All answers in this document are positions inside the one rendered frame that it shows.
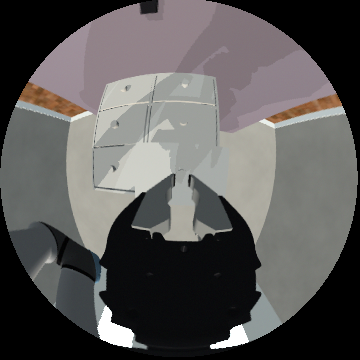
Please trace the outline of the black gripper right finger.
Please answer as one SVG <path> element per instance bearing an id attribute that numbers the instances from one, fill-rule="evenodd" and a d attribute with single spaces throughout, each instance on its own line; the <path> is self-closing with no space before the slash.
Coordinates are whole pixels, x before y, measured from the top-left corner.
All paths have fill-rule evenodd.
<path id="1" fill-rule="evenodd" d="M 244 250 L 251 258 L 255 270 L 261 267 L 253 235 L 244 218 L 223 197 L 189 174 L 188 187 L 193 191 L 195 203 L 193 231 L 201 241 L 205 234 L 213 234 L 214 240 L 232 243 Z M 198 205 L 198 206 L 197 206 Z"/>

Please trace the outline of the white drawer with knob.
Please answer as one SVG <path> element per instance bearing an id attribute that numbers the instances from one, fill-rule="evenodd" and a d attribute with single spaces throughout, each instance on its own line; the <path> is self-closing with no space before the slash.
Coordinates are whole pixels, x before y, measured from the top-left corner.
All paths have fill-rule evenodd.
<path id="1" fill-rule="evenodd" d="M 175 174 L 175 187 L 168 205 L 195 206 L 189 174 L 225 198 L 229 148 L 188 144 L 146 142 L 135 147 L 135 198 Z M 180 184 L 181 183 L 181 184 Z M 184 184 L 183 184 L 184 183 Z"/>

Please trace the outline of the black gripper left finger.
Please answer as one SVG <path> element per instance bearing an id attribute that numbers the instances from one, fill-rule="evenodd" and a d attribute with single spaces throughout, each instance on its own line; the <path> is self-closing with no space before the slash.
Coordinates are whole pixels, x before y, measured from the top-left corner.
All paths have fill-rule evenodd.
<path id="1" fill-rule="evenodd" d="M 154 232 L 165 235 L 170 231 L 172 188 L 175 174 L 172 173 L 155 186 L 142 192 L 115 219 L 108 234 L 105 252 L 99 261 L 104 268 L 113 255 L 123 246 L 142 239 L 152 239 Z"/>

